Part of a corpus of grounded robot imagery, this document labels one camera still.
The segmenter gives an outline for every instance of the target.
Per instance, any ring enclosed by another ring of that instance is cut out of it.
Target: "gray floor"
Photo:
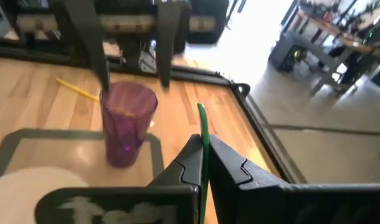
[[[355,94],[340,99],[329,87],[311,96],[299,74],[278,73],[268,64],[253,86],[251,100],[288,166],[300,172],[298,181],[380,182],[380,89],[368,80],[358,84]]]

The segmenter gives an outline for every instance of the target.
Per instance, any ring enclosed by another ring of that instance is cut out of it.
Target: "hardwood floor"
[[[176,63],[195,66],[194,61],[187,62],[184,59],[178,59]],[[93,95],[100,91],[97,79],[89,70],[0,58],[0,143],[5,135],[22,128],[102,130],[100,105],[59,85],[56,77]],[[263,156],[264,149],[230,90],[219,86],[173,81],[167,93],[161,90],[156,78],[112,74],[112,81],[118,80],[140,83],[157,94],[159,105],[148,132],[161,141],[165,167],[177,156],[191,134],[200,133],[197,103],[203,103],[209,118],[210,133],[218,135],[260,167],[271,170],[269,161]],[[97,162],[102,158],[100,154],[92,154],[93,150],[81,150],[76,154],[70,150],[54,150],[53,154],[48,154],[40,150],[47,147],[42,143],[26,145],[23,148],[28,149],[16,152],[6,172],[26,167],[58,166],[81,175],[91,186],[111,185],[109,177],[124,177],[126,183],[121,181],[123,185],[146,185],[151,178],[149,174],[139,171],[144,166],[150,166],[145,162],[127,178],[125,173],[114,171],[111,174],[111,169],[101,169],[100,166],[106,167],[107,164],[104,161]],[[55,148],[67,148],[63,142],[56,141],[53,145]],[[139,157],[148,158],[145,161],[150,160],[147,155]],[[81,161],[83,158],[90,159],[90,162],[84,165]],[[206,220],[210,224],[216,223],[210,192]]]

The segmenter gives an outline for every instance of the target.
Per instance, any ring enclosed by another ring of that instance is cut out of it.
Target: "gray painted line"
[[[280,138],[276,135],[276,132],[270,127],[269,122],[267,121],[265,115],[262,113],[262,110],[259,108],[255,100],[252,98],[252,96],[249,96],[249,101],[251,106],[255,109],[257,112],[257,117],[262,120],[262,127],[263,131],[266,132],[266,135],[270,135],[273,138],[273,141],[276,143],[277,148],[275,147],[275,151],[277,151],[278,156],[280,157],[280,160],[285,161],[283,162],[283,165],[285,166],[285,169],[287,172],[290,173],[290,175],[295,175],[296,177],[291,177],[293,180],[292,182],[296,182],[297,184],[303,183],[306,184],[306,178],[302,174],[301,170],[298,168],[295,161],[290,157],[288,154],[288,151],[286,147],[284,146],[283,142],[280,140]]]
[[[51,129],[20,129],[8,134],[0,144],[0,176],[4,174],[21,139],[91,139],[102,140],[104,135],[98,131],[70,131]],[[152,134],[147,134],[145,141],[150,143],[153,177],[164,170],[161,141]]]
[[[288,125],[288,124],[268,124],[273,129],[283,129],[290,131],[321,131],[321,132],[331,132],[331,133],[341,133],[341,134],[355,134],[355,135],[365,135],[365,136],[380,136],[380,131],[360,131],[351,129],[341,129],[341,128],[321,128],[314,126],[302,126],[302,125]]]

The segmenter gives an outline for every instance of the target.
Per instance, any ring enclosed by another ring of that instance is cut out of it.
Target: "purple plastic cup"
[[[115,82],[100,92],[106,157],[115,167],[133,165],[158,105],[149,88],[133,82]]]

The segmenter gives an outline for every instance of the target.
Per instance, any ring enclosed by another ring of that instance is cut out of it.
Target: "black machine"
[[[149,52],[155,40],[156,73],[167,88],[173,55],[182,53],[186,42],[215,44],[228,4],[228,0],[0,0],[20,39],[8,42],[0,37],[0,47],[9,47],[0,49],[0,56],[90,67],[108,89],[108,61],[122,64],[124,58],[127,72],[139,70],[141,52]],[[47,40],[37,40],[36,32],[43,32]],[[106,58],[104,40],[116,42],[122,58]],[[24,56],[11,50],[18,48],[32,53]],[[35,56],[36,51],[43,55]]]
[[[46,195],[38,224],[199,223],[203,144],[193,134],[147,187],[72,188]],[[210,135],[209,182],[220,224],[380,223],[380,185],[293,185]]]
[[[269,61],[279,72],[292,72],[294,65],[306,57],[307,49],[292,30],[280,35],[269,55]]]

